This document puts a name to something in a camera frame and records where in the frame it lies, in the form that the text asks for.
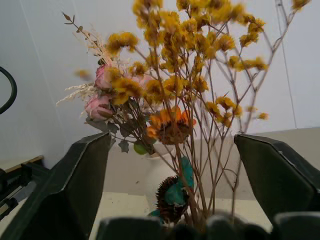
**white vase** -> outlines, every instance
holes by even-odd
[[[154,146],[157,152],[152,155],[147,154],[148,171],[145,178],[145,196],[149,205],[150,212],[157,208],[156,193],[160,184],[167,178],[176,175],[175,172],[165,163],[161,156],[172,165],[172,158],[168,150],[174,156],[176,154],[175,147],[168,147],[166,150],[161,145]]]

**white wall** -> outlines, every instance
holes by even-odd
[[[271,40],[277,39],[279,28],[275,2],[241,2],[248,5],[248,12],[267,22],[265,31]],[[18,82],[17,101],[0,116],[0,140],[5,142],[0,146],[1,159],[43,153],[53,165],[70,144],[96,133],[90,126],[83,125],[85,119],[80,118],[83,111],[80,100],[55,107],[55,103],[68,94],[64,92],[65,88],[82,83],[74,77],[75,70],[87,68],[93,73],[97,66],[97,59],[88,56],[86,48],[73,36],[74,28],[64,25],[61,12],[70,16],[75,14],[76,22],[84,28],[90,28],[93,24],[105,37],[114,32],[130,31],[143,39],[143,32],[136,27],[132,3],[133,0],[11,0],[1,4],[0,65],[7,68]],[[175,9],[175,5],[175,0],[164,1],[165,8]],[[280,48],[257,98],[257,107],[269,113],[270,119],[254,123],[250,133],[320,125],[319,113],[313,111],[310,117],[311,106],[319,98],[316,88],[319,85],[318,72],[315,69],[319,62],[316,54],[319,47],[316,34],[312,32],[314,27],[311,27],[319,20],[317,5],[318,1],[312,1],[299,14],[286,38],[288,41],[284,43],[293,107],[283,50]],[[240,36],[241,30],[236,30],[236,34]],[[301,44],[305,34],[309,34],[307,42]],[[246,49],[244,54],[248,57],[262,55],[267,59],[267,45],[263,40],[259,44]],[[139,48],[147,52],[146,46],[141,42]],[[224,95],[230,86],[220,81],[223,77],[215,69],[215,91],[218,95]],[[238,85],[243,91],[246,80],[241,77]]]

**black cable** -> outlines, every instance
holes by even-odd
[[[11,96],[9,100],[2,107],[0,107],[0,114],[3,114],[6,110],[8,110],[8,108],[11,107],[11,105],[16,100],[18,89],[17,89],[16,81],[8,71],[6,71],[3,67],[0,66],[0,72],[3,73],[8,78],[11,84]]]

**white backdrop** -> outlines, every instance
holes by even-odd
[[[248,12],[267,22],[265,31],[273,41],[277,39],[275,1],[242,2],[248,5]],[[291,0],[284,2],[288,6],[291,4]],[[132,3],[131,0],[10,0],[0,3],[0,66],[6,68],[18,84],[16,102],[0,115],[0,161],[44,154],[51,167],[70,144],[96,133],[83,124],[84,117],[80,118],[83,111],[80,100],[55,106],[69,94],[64,92],[65,88],[82,83],[74,76],[76,70],[91,69],[94,73],[97,67],[97,59],[88,56],[86,48],[73,36],[74,28],[64,25],[62,11],[70,16],[75,14],[76,22],[84,28],[92,24],[106,38],[114,32],[130,31],[143,39],[143,32],[136,27]],[[175,6],[175,0],[164,1],[167,9],[175,9]],[[261,111],[269,113],[269,120],[251,125],[250,133],[320,126],[316,107],[320,98],[316,69],[320,48],[315,29],[319,8],[320,2],[314,0],[293,21],[284,42],[285,51],[279,48],[256,102]],[[248,57],[262,55],[267,59],[267,45],[261,42],[246,49],[244,54]],[[139,48],[147,51],[143,42]],[[0,80],[0,101],[4,103],[9,88],[3,78]],[[244,88],[245,80],[242,80],[239,84]],[[228,87],[217,81],[215,91],[224,94]]]

